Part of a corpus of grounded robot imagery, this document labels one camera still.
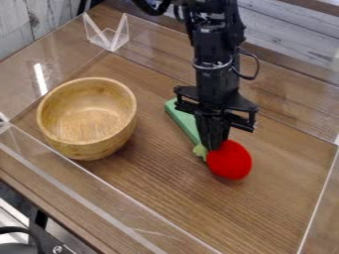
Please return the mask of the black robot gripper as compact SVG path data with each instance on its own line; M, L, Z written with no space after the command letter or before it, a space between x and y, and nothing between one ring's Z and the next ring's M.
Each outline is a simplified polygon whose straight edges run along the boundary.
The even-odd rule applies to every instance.
M201 141L214 151L233 128L256 130L258 106L241 94L240 71L234 66L196 66L197 85L177 86L177 109L197 119Z

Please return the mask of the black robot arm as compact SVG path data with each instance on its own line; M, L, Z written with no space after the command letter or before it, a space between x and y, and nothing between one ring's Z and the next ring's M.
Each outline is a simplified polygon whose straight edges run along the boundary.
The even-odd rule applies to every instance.
M241 94L241 80L254 80L256 74L241 70L246 41L238 0L162 0L154 6L147 0L133 0L151 16L169 10L186 25L194 48L194 86L178 86L175 108L196 117L201 142L210 151L221 149L234 128L256 129L258 106Z

